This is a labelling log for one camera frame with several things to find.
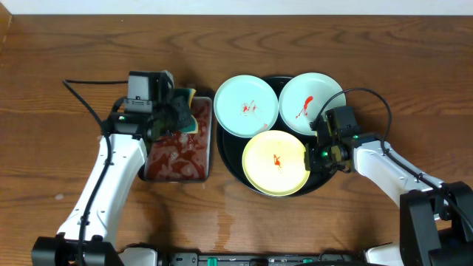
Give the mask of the yellow plate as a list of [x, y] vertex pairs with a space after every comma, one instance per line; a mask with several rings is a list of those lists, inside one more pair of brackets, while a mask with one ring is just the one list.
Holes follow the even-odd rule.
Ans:
[[293, 135], [270, 130], [252, 137], [242, 153], [242, 168], [250, 184], [264, 194], [285, 197], [308, 181], [303, 143]]

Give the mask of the mint green plate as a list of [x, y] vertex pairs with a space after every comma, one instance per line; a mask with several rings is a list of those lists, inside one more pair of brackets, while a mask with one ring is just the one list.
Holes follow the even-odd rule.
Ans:
[[323, 105], [341, 86], [328, 75], [309, 72], [297, 75], [283, 87], [279, 96], [279, 114], [293, 131], [316, 136], [310, 123], [316, 119]]
[[228, 133], [252, 138], [275, 124], [279, 102], [274, 90], [261, 78], [238, 75], [226, 80], [217, 90], [214, 112]]

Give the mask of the green yellow sponge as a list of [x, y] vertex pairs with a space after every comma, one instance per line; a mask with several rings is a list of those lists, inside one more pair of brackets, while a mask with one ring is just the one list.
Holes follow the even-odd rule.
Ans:
[[196, 89], [181, 88], [175, 89], [171, 101], [172, 106], [177, 111], [177, 129], [186, 134], [195, 134], [198, 131], [196, 118], [192, 114], [191, 102]]

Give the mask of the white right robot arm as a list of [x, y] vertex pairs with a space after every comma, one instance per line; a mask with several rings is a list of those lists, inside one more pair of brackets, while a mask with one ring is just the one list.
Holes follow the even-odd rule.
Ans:
[[399, 242], [367, 249], [364, 265], [472, 264], [472, 188], [466, 183], [432, 177], [376, 134], [351, 126], [316, 128], [304, 162], [311, 171], [356, 172], [398, 206]]

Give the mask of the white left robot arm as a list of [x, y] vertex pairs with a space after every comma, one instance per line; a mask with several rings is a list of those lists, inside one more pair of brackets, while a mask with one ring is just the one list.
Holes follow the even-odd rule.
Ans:
[[159, 114], [153, 103], [120, 98], [102, 122], [103, 137], [84, 190], [56, 236], [37, 238], [34, 265], [164, 265], [156, 248], [138, 244], [115, 250], [118, 224], [136, 175], [148, 157], [148, 127]]

